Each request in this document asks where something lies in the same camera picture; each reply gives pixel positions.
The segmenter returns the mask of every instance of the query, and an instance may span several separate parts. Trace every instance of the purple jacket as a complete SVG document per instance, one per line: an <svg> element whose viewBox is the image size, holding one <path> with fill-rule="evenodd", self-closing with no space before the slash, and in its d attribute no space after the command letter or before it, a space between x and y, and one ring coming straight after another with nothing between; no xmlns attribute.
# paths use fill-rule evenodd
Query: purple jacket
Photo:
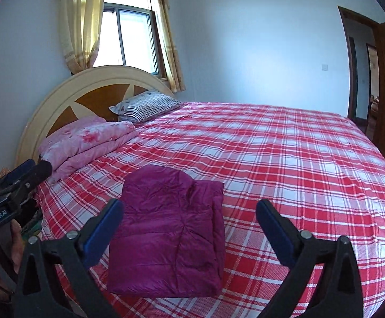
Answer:
<svg viewBox="0 0 385 318"><path fill-rule="evenodd" d="M125 178L110 242L109 291L144 298L215 296L225 263L223 183L147 165Z"/></svg>

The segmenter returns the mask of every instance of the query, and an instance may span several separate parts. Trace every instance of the wooden headboard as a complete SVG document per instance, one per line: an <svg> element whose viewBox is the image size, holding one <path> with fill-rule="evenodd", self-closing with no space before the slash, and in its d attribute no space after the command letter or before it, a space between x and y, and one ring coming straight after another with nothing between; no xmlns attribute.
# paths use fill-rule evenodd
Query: wooden headboard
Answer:
<svg viewBox="0 0 385 318"><path fill-rule="evenodd" d="M26 125L17 149L15 166L32 158L44 138L78 120L97 115L117 121L108 107L150 89L173 96L158 78L138 68L105 65L80 72L56 87L39 105Z"/></svg>

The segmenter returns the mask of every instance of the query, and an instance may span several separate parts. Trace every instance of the black and white striped pillow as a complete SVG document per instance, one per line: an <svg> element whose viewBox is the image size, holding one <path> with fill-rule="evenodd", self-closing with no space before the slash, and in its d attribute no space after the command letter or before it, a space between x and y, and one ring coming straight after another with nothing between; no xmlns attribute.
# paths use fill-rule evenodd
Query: black and white striped pillow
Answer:
<svg viewBox="0 0 385 318"><path fill-rule="evenodd" d="M123 100L116 106L110 106L109 109L119 116L119 121L141 123L172 111L181 104L179 100L157 90L151 90Z"/></svg>

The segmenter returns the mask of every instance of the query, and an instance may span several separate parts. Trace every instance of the screw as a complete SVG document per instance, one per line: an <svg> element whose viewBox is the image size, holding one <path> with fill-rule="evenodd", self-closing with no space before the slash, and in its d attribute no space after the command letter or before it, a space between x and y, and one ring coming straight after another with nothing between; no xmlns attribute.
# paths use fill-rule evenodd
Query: screw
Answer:
<svg viewBox="0 0 385 318"><path fill-rule="evenodd" d="M341 241L343 244L345 244L345 245L347 245L348 243L350 243L350 239L347 238L345 235L342 235L342 236L340 237L340 241Z"/></svg>
<svg viewBox="0 0 385 318"><path fill-rule="evenodd" d="M77 237L77 231L70 231L66 234L66 237L68 237L70 240L75 239Z"/></svg>
<svg viewBox="0 0 385 318"><path fill-rule="evenodd" d="M301 235L301 237L303 239L310 239L310 238L312 238L312 233L310 233L309 231L307 231L305 229L300 232L300 235Z"/></svg>
<svg viewBox="0 0 385 318"><path fill-rule="evenodd" d="M37 241L38 241L38 237L35 237L35 236L30 237L30 238L28 239L28 242L29 242L29 244L31 244L31 245L35 244Z"/></svg>

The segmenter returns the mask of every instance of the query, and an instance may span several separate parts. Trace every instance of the yellow curtain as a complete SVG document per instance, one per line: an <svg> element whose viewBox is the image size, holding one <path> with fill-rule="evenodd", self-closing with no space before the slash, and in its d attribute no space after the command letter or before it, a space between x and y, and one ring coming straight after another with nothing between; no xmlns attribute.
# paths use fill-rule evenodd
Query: yellow curtain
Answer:
<svg viewBox="0 0 385 318"><path fill-rule="evenodd" d="M73 74L92 68L98 55L104 0L60 0L59 33Z"/></svg>
<svg viewBox="0 0 385 318"><path fill-rule="evenodd" d="M178 51L173 42L169 23L168 0L151 0L153 11L156 13L157 29L159 31L160 44L163 51L164 68L168 76L172 92L185 91L181 64L179 63Z"/></svg>

